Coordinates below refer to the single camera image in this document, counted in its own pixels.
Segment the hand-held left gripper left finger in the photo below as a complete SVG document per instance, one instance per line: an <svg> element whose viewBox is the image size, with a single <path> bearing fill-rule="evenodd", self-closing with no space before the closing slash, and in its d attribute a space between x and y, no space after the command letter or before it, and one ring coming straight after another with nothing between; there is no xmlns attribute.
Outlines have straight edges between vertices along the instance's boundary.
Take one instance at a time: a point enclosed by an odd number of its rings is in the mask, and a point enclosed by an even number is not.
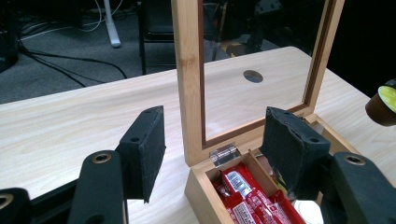
<svg viewBox="0 0 396 224"><path fill-rule="evenodd" d="M124 195L149 202L165 153L163 106L142 111L121 138L120 154Z"/></svg>

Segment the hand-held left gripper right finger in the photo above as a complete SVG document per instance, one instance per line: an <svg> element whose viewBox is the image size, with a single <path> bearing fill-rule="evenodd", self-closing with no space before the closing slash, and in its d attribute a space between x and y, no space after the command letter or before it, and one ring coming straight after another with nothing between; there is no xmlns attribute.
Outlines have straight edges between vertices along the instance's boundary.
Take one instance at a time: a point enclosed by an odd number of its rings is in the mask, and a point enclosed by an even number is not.
<svg viewBox="0 0 396 224"><path fill-rule="evenodd" d="M318 197L319 166L329 155L331 143L289 111L266 108L261 153L269 161L288 197Z"/></svg>

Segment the bamboo box with glass lid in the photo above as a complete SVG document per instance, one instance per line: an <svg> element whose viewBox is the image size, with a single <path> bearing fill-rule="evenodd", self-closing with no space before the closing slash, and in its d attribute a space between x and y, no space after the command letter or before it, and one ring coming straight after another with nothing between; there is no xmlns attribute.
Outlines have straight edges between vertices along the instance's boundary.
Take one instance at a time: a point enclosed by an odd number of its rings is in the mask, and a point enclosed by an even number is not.
<svg viewBox="0 0 396 224"><path fill-rule="evenodd" d="M352 149L315 113L344 3L323 1L311 55L287 46L207 63L203 0L172 0L184 155L190 168L185 195L200 224L231 223L212 182L240 161L266 192L276 192L256 159L268 106L289 110L316 128L331 141L332 151ZM262 74L263 82L246 80L246 70Z"/></svg>

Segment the red snack packet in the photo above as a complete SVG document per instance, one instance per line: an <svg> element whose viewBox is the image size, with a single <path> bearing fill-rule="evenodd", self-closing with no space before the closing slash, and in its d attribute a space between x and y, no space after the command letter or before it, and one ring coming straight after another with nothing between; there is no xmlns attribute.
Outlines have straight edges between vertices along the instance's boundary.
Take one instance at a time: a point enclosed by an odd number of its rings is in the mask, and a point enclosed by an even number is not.
<svg viewBox="0 0 396 224"><path fill-rule="evenodd" d="M305 224L282 190L267 196L262 190L256 191L260 203L254 211L264 224Z"/></svg>
<svg viewBox="0 0 396 224"><path fill-rule="evenodd" d="M234 224L263 224L239 192L231 193L220 181L214 183L214 188Z"/></svg>
<svg viewBox="0 0 396 224"><path fill-rule="evenodd" d="M272 204L244 163L239 162L221 174L230 191L239 192L253 208L262 204L268 206Z"/></svg>

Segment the white round capsule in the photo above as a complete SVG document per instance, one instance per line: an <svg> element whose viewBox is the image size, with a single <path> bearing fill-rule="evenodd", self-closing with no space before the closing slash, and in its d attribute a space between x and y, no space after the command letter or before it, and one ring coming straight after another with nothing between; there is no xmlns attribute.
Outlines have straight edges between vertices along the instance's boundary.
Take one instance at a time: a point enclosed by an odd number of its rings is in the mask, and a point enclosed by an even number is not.
<svg viewBox="0 0 396 224"><path fill-rule="evenodd" d="M320 208L314 201L296 200L292 204L305 224L324 224Z"/></svg>

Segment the black chair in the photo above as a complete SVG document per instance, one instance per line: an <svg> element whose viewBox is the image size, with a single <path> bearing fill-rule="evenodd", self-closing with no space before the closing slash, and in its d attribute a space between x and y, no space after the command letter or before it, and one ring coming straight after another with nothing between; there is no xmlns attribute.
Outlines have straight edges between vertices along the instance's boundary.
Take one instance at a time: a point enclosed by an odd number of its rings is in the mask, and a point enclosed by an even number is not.
<svg viewBox="0 0 396 224"><path fill-rule="evenodd" d="M142 73L147 73L146 44L173 43L171 0L136 0L139 33L139 57Z"/></svg>

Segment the white stand leg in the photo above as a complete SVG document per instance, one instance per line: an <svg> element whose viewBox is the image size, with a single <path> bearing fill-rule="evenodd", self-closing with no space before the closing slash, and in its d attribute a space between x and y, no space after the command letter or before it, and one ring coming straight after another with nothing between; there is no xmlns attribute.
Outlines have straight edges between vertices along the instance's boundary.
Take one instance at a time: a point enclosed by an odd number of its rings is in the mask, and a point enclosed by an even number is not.
<svg viewBox="0 0 396 224"><path fill-rule="evenodd" d="M103 0L103 1L104 1L105 13L106 13L105 23L107 28L107 34L109 37L110 45L116 49L121 46L120 38L112 18L110 2L109 0Z"/></svg>

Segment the black equipment case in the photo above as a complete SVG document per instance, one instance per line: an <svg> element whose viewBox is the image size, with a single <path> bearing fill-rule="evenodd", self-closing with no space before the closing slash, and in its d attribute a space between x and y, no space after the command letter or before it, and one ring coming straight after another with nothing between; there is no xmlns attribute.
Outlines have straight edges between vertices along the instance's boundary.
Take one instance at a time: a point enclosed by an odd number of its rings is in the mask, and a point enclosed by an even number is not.
<svg viewBox="0 0 396 224"><path fill-rule="evenodd" d="M18 61L18 46L15 10L9 0L0 0L0 73Z"/></svg>

